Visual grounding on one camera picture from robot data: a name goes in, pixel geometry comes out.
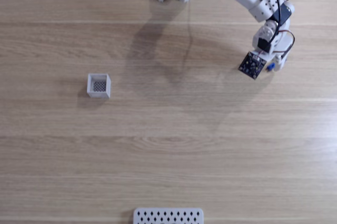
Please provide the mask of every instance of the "small white box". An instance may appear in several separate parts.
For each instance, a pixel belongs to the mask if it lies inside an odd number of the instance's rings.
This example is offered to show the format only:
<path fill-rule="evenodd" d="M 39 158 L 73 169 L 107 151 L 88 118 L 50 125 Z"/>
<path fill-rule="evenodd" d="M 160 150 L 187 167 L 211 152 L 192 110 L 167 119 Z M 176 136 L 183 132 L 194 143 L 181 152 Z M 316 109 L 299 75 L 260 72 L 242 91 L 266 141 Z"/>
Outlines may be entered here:
<path fill-rule="evenodd" d="M 111 91 L 111 79 L 108 74 L 89 74 L 86 89 L 92 98 L 109 99 Z"/>

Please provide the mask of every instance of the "white plastic bracket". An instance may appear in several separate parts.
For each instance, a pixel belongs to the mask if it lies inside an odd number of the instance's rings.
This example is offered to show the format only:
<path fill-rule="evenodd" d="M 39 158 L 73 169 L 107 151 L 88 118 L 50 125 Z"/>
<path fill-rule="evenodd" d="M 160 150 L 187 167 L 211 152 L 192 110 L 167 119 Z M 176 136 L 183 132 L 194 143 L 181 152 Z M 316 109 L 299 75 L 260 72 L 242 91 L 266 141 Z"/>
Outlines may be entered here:
<path fill-rule="evenodd" d="M 111 79 L 108 74 L 89 74 L 87 93 L 92 98 L 109 99 Z"/>
<path fill-rule="evenodd" d="M 137 208 L 133 224 L 204 224 L 200 208 Z"/>
<path fill-rule="evenodd" d="M 285 0 L 279 1 L 280 5 L 285 2 Z M 249 12 L 258 22 L 262 22 L 268 20 L 278 9 L 277 0 L 261 0 L 259 4 L 249 9 Z"/>

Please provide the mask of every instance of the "wooden table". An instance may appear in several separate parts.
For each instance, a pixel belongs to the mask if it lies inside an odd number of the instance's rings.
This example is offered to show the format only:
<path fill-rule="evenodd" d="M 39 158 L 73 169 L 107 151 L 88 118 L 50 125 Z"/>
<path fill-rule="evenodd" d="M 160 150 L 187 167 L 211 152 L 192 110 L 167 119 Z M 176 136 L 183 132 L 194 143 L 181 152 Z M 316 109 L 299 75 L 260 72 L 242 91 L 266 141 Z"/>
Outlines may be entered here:
<path fill-rule="evenodd" d="M 0 0 L 0 223 L 337 223 L 337 0 L 291 1 L 286 67 L 253 81 L 234 0 Z"/>

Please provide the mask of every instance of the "white robotic arm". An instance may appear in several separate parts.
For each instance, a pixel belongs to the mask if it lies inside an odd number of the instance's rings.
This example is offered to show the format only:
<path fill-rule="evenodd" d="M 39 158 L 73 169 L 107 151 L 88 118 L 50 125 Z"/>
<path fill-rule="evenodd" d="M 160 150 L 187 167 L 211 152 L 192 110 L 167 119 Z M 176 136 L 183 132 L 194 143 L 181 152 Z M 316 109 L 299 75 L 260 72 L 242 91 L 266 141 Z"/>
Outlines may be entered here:
<path fill-rule="evenodd" d="M 290 16 L 295 10 L 294 6 L 288 0 L 236 1 L 248 9 L 258 22 L 265 21 L 264 26 L 254 35 L 255 50 L 248 53 L 239 70 L 254 79 L 266 63 L 271 63 L 268 66 L 269 70 L 280 70 L 294 44 L 295 38 L 289 30 Z"/>

